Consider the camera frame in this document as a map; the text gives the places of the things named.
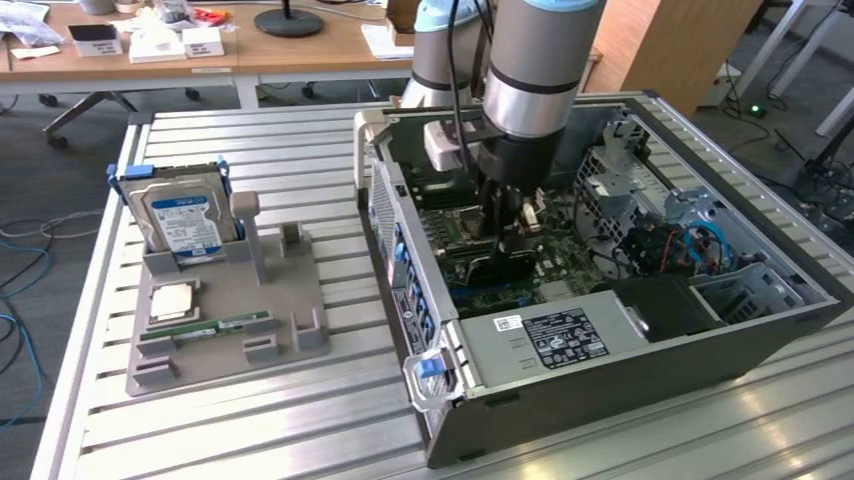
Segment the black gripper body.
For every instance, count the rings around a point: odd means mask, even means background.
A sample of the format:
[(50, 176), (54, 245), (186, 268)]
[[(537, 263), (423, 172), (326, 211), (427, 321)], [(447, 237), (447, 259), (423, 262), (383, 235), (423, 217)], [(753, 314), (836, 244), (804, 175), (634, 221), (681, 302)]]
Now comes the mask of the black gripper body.
[(558, 132), (533, 139), (503, 135), (485, 140), (475, 161), (481, 177), (533, 194), (549, 177), (558, 146)]

